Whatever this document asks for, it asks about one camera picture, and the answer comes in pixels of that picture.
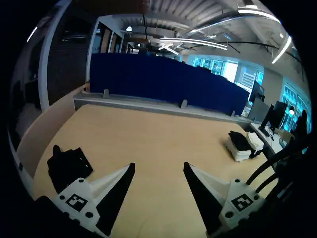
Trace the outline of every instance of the cable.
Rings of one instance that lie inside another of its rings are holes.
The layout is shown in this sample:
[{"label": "cable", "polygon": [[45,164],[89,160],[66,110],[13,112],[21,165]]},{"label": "cable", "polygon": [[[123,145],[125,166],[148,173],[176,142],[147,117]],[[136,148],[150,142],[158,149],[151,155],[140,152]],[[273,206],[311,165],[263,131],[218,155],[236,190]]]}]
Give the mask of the cable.
[{"label": "cable", "polygon": [[293,142],[292,146],[287,146],[283,150],[279,151],[275,155],[271,157],[270,160],[267,160],[262,164],[255,172],[249,177],[246,184],[250,185],[253,180],[259,176],[264,170],[266,170],[269,166],[272,164],[280,161],[281,159],[284,159],[285,157],[289,156],[290,154],[293,154],[299,150],[302,150],[303,148],[306,148],[307,146],[310,146],[313,140],[311,140],[311,134],[306,135],[301,140]]}]

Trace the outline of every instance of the computer monitor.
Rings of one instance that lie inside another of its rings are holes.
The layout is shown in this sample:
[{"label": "computer monitor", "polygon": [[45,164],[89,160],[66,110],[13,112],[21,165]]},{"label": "computer monitor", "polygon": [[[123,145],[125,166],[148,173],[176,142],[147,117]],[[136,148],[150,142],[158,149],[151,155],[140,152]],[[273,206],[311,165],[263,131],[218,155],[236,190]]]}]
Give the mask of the computer monitor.
[{"label": "computer monitor", "polygon": [[255,98],[260,98],[264,101],[264,88],[256,81],[254,81],[249,101],[253,103]]},{"label": "computer monitor", "polygon": [[259,127],[259,130],[263,132],[263,134],[265,134],[267,137],[269,137],[269,133],[265,130],[266,124],[270,122],[270,129],[274,132],[275,128],[279,128],[279,125],[281,124],[281,121],[284,117],[286,108],[287,104],[279,101],[275,103],[275,106],[271,105],[264,121]]},{"label": "computer monitor", "polygon": [[287,108],[287,104],[284,103],[284,102],[277,101],[275,103],[275,106],[274,106],[274,122],[273,123],[271,122],[272,131],[274,131],[275,128],[279,128],[279,126],[280,126],[280,124],[281,124],[281,122],[283,120],[286,108]]}]

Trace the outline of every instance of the curved led light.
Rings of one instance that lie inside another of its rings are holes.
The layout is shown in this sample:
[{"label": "curved led light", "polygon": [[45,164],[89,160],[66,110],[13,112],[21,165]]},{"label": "curved led light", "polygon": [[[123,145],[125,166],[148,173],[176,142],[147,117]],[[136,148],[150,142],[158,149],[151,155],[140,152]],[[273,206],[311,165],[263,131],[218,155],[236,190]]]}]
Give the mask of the curved led light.
[{"label": "curved led light", "polygon": [[172,50],[171,48],[168,48],[167,46],[162,46],[164,49],[167,49],[168,51],[171,51],[172,53],[178,55],[178,53],[175,50]]},{"label": "curved led light", "polygon": [[246,5],[246,8],[252,8],[252,9],[257,9],[258,7],[256,5]]},{"label": "curved led light", "polygon": [[170,46],[172,46],[172,45],[173,45],[173,43],[166,45],[166,47],[170,47]]},{"label": "curved led light", "polygon": [[212,45],[216,45],[216,46],[227,47],[226,45],[222,45],[222,44],[218,44],[218,43],[214,43],[214,42],[210,42],[210,41],[206,41],[206,40],[195,40],[195,39],[186,39],[186,38],[161,38],[160,40],[161,41],[167,41],[167,40],[189,40],[189,41],[203,42],[203,43],[212,44]]},{"label": "curved led light", "polygon": [[179,39],[177,38],[177,40],[165,40],[165,39],[161,39],[161,41],[163,42],[181,42],[181,43],[192,43],[192,44],[201,44],[201,45],[205,45],[205,46],[211,46],[211,47],[215,47],[215,48],[219,48],[219,49],[222,49],[222,50],[227,50],[227,46],[224,46],[224,45],[221,45],[221,44],[218,44],[218,45],[221,45],[221,46],[218,46],[218,45],[214,45],[214,44],[210,44],[211,42],[204,42],[203,40],[201,40],[200,42],[199,41],[192,41],[192,40],[183,40],[183,39]]},{"label": "curved led light", "polygon": [[283,54],[284,52],[287,50],[287,48],[290,46],[292,42],[292,38],[289,36],[287,39],[286,44],[284,45],[283,49],[279,52],[279,54],[275,57],[275,59],[272,61],[272,63],[275,63]]},{"label": "curved led light", "polygon": [[31,35],[28,37],[27,42],[29,42],[29,40],[31,39],[32,35],[34,34],[34,32],[36,31],[37,27],[34,28],[34,30],[32,31]]},{"label": "curved led light", "polygon": [[255,15],[261,15],[261,16],[264,16],[264,17],[267,17],[271,20],[274,20],[274,21],[277,21],[278,23],[281,23],[275,16],[273,16],[272,14],[269,14],[267,12],[262,12],[262,11],[259,11],[259,10],[256,10],[256,9],[246,9],[246,8],[239,8],[238,9],[238,12],[239,13],[249,13],[249,14],[255,14]]}]

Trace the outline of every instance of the wooden table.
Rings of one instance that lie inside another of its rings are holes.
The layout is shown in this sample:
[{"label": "wooden table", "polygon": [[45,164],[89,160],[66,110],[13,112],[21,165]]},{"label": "wooden table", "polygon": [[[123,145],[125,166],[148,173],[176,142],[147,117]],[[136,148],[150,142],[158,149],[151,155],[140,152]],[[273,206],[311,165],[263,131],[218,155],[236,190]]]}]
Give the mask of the wooden table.
[{"label": "wooden table", "polygon": [[[60,128],[43,153],[34,177],[34,199],[57,195],[46,164],[53,146],[64,151],[81,147],[94,169],[89,181],[136,164],[113,237],[205,237],[206,228],[183,174],[184,162],[227,181],[246,181],[266,161],[261,154],[234,162],[223,145],[230,130],[245,134],[234,123],[85,105]],[[253,187],[272,173],[268,168]]]}]

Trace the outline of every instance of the ceiling light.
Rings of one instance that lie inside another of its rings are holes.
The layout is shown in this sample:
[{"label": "ceiling light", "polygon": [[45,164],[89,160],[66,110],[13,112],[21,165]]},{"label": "ceiling light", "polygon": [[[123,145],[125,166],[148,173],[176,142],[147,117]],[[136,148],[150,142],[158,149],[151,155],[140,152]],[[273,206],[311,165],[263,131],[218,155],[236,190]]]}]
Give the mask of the ceiling light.
[{"label": "ceiling light", "polygon": [[165,45],[166,47],[170,47],[170,46],[172,46],[174,43],[170,43],[170,44],[168,44],[168,45]]},{"label": "ceiling light", "polygon": [[295,114],[295,112],[294,112],[294,106],[290,106],[290,115],[294,115]]},{"label": "ceiling light", "polygon": [[202,43],[208,43],[208,44],[212,44],[212,45],[216,45],[216,46],[222,46],[222,47],[227,47],[226,45],[222,45],[222,44],[218,44],[215,42],[210,42],[210,41],[206,41],[206,40],[196,40],[196,39],[186,39],[186,38],[161,38],[161,41],[176,41],[179,42],[177,40],[189,40],[189,41],[194,41],[194,42],[202,42]]},{"label": "ceiling light", "polygon": [[171,48],[168,48],[167,46],[162,46],[164,49],[171,51],[172,53],[178,55],[178,53],[175,50],[172,50]]},{"label": "ceiling light", "polygon": [[193,39],[182,39],[182,38],[174,38],[174,39],[173,38],[168,38],[168,39],[162,38],[161,41],[201,44],[201,45],[205,45],[205,46],[211,46],[211,47],[227,50],[227,48],[226,48],[227,46],[225,46],[225,45],[213,43],[213,42],[209,42],[209,41],[204,41],[204,40],[193,40]]},{"label": "ceiling light", "polygon": [[258,7],[256,5],[246,5],[246,8],[252,8],[252,9],[257,9]]},{"label": "ceiling light", "polygon": [[292,38],[289,36],[287,39],[286,44],[284,45],[283,49],[279,52],[279,54],[276,56],[276,58],[272,61],[272,63],[275,63],[283,54],[284,52],[287,50],[287,48],[290,46],[292,42]]},{"label": "ceiling light", "polygon": [[264,17],[267,17],[271,20],[277,21],[278,23],[281,23],[275,16],[273,16],[272,14],[269,14],[267,12],[262,12],[260,10],[251,10],[251,9],[246,9],[246,8],[239,8],[238,9],[239,13],[249,13],[249,14],[256,14],[256,15],[261,15]]},{"label": "ceiling light", "polygon": [[230,37],[230,36],[228,36],[226,33],[222,33],[224,36],[225,36],[225,38],[227,38],[228,40],[232,40],[232,38]]},{"label": "ceiling light", "polygon": [[34,30],[32,31],[31,35],[29,36],[29,38],[27,39],[27,42],[29,42],[30,38],[32,37],[32,35],[34,34],[34,32],[36,31],[37,27],[34,28]]}]

